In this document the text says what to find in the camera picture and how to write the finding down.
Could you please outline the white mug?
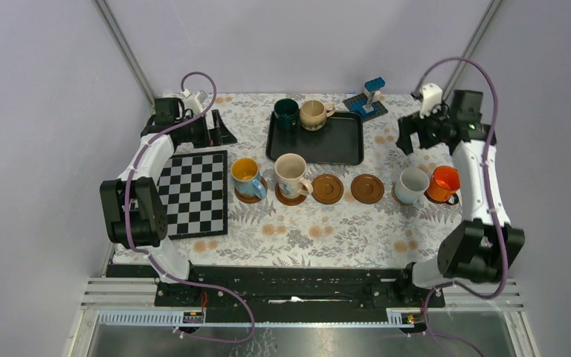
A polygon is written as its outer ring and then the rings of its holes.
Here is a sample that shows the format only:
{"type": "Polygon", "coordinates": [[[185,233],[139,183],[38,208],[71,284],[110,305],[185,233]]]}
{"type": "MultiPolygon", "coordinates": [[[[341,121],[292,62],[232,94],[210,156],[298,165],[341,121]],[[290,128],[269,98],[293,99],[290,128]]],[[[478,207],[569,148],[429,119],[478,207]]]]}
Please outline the white mug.
{"type": "Polygon", "coordinates": [[[399,175],[393,187],[393,195],[402,205],[416,203],[428,189],[428,175],[416,167],[408,167],[399,175]]]}

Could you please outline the blue mug yellow inside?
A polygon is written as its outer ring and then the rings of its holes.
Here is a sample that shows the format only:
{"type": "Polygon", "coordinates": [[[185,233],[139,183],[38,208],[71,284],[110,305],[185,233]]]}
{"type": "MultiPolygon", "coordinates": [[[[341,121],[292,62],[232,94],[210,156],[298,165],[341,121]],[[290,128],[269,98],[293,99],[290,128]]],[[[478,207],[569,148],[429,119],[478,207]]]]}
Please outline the blue mug yellow inside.
{"type": "Polygon", "coordinates": [[[231,175],[234,189],[237,182],[259,178],[261,176],[258,163],[252,158],[240,158],[236,160],[231,168],[231,175]]]}

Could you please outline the orange mug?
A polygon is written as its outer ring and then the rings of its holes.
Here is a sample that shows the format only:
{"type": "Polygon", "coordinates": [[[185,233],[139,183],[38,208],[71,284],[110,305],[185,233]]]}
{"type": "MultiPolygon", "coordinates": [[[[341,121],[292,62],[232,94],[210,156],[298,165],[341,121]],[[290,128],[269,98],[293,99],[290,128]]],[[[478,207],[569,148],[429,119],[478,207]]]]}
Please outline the orange mug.
{"type": "Polygon", "coordinates": [[[457,205],[459,204],[457,191],[460,186],[459,172],[450,166],[440,166],[433,171],[425,194],[431,202],[457,205]]]}

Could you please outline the brown wooden coaster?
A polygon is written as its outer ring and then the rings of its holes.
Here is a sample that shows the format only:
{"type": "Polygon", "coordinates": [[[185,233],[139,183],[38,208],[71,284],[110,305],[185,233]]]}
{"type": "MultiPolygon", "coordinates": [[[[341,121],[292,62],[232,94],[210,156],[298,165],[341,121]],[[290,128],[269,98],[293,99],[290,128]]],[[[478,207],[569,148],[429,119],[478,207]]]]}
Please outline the brown wooden coaster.
{"type": "Polygon", "coordinates": [[[307,194],[307,190],[306,190],[306,188],[303,188],[303,192],[305,193],[305,195],[299,195],[299,196],[297,196],[297,197],[295,197],[295,198],[293,198],[293,199],[289,199],[289,198],[286,198],[286,197],[281,193],[279,184],[276,184],[276,185],[275,185],[275,195],[276,195],[276,197],[277,197],[277,200],[278,200],[279,202],[281,202],[282,204],[286,205],[286,206],[296,206],[296,205],[299,205],[299,204],[301,204],[302,202],[304,202],[304,201],[306,200],[306,198],[307,198],[307,195],[306,195],[306,194],[307,194]]]}
{"type": "Polygon", "coordinates": [[[352,196],[359,202],[372,205],[379,202],[384,196],[384,184],[374,175],[361,174],[356,176],[350,186],[352,196]]]}
{"type": "Polygon", "coordinates": [[[333,205],[341,200],[344,187],[341,180],[334,175],[323,174],[312,181],[313,198],[324,205],[333,205]]]}
{"type": "Polygon", "coordinates": [[[259,178],[237,182],[234,192],[239,201],[253,204],[266,198],[268,185],[266,180],[260,176],[259,178]]]}

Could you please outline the black serving tray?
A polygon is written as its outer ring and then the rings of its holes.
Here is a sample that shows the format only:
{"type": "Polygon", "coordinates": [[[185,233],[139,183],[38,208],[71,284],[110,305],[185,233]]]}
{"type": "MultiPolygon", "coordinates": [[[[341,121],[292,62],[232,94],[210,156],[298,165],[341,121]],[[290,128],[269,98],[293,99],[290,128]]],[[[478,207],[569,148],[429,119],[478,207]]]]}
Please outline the black serving tray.
{"type": "Polygon", "coordinates": [[[302,127],[284,131],[271,116],[265,146],[272,161],[286,153],[295,153],[309,163],[359,165],[364,160],[364,134],[361,116],[354,112],[336,112],[318,131],[302,127]]]}

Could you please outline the dark green mug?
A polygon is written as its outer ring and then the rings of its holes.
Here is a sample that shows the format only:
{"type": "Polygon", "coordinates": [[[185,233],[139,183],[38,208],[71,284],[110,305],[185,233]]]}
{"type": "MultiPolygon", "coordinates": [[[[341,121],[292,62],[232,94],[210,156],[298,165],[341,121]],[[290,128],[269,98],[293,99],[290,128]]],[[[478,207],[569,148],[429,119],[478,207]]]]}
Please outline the dark green mug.
{"type": "Polygon", "coordinates": [[[283,98],[275,103],[273,114],[278,129],[294,131],[299,121],[299,105],[295,100],[283,98]]]}

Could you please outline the tall cream floral mug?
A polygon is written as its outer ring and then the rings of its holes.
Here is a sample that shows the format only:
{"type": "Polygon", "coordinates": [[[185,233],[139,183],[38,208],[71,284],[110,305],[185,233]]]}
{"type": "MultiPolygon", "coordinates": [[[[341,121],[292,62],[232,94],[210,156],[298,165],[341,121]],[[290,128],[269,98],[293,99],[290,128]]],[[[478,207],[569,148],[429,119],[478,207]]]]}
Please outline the tall cream floral mug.
{"type": "Polygon", "coordinates": [[[275,173],[282,196],[297,199],[314,192],[312,183],[306,178],[306,170],[305,159],[295,153],[283,154],[275,161],[275,173]]]}

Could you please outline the beige mug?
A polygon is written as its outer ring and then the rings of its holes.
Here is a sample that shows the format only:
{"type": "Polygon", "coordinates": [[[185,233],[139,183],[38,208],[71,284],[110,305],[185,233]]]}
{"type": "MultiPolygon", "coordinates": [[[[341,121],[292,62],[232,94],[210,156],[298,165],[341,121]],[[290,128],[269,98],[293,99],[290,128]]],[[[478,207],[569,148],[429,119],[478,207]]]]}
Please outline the beige mug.
{"type": "Polygon", "coordinates": [[[319,100],[308,100],[300,108],[299,122],[308,131],[318,131],[334,113],[335,105],[324,104],[319,100]]]}

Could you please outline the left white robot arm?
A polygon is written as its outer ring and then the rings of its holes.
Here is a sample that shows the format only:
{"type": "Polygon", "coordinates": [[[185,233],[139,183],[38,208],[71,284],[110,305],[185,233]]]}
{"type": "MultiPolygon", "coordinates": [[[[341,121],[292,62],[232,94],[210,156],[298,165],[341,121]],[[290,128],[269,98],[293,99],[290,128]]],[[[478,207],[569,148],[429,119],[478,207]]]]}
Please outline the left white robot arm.
{"type": "Polygon", "coordinates": [[[174,283],[172,296],[185,306],[199,300],[201,287],[190,277],[190,260],[172,246],[167,210],[156,184],[180,144],[204,148],[237,142],[219,110],[202,103],[201,93],[155,99],[129,166],[100,185],[109,240],[142,254],[162,282],[174,283]]]}

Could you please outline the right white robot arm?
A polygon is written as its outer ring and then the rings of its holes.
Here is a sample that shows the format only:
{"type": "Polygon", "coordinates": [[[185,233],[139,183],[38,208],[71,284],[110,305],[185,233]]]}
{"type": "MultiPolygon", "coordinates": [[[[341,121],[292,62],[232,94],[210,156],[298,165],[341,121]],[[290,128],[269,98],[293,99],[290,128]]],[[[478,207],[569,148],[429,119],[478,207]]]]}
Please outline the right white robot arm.
{"type": "Polygon", "coordinates": [[[525,243],[525,234],[513,228],[500,197],[495,170],[496,138],[493,127],[482,123],[480,91],[455,91],[451,105],[433,83],[420,85],[413,97],[419,111],[398,120],[398,148],[413,152],[412,134],[419,148],[448,147],[459,173],[462,221],[439,246],[436,257],[408,266],[410,278],[396,294],[401,303],[415,306],[426,289],[455,283],[500,283],[525,243]]]}

